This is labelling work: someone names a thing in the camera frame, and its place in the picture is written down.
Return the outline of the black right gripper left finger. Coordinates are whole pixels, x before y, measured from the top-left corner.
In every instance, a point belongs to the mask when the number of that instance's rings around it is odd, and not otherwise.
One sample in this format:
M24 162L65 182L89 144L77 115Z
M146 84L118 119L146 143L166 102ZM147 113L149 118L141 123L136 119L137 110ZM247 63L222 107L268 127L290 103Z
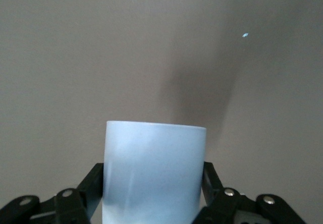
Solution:
M1 208L1 223L91 223L103 196L103 163L97 163L76 188L66 188L41 202L19 196Z

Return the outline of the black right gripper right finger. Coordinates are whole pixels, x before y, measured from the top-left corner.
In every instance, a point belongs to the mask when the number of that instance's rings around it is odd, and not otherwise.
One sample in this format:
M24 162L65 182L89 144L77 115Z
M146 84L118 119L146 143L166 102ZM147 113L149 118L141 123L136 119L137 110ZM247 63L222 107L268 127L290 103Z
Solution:
M231 187L222 185L211 162L205 162L202 191L206 206L194 223L305 223L296 211L281 197L260 194L249 199Z

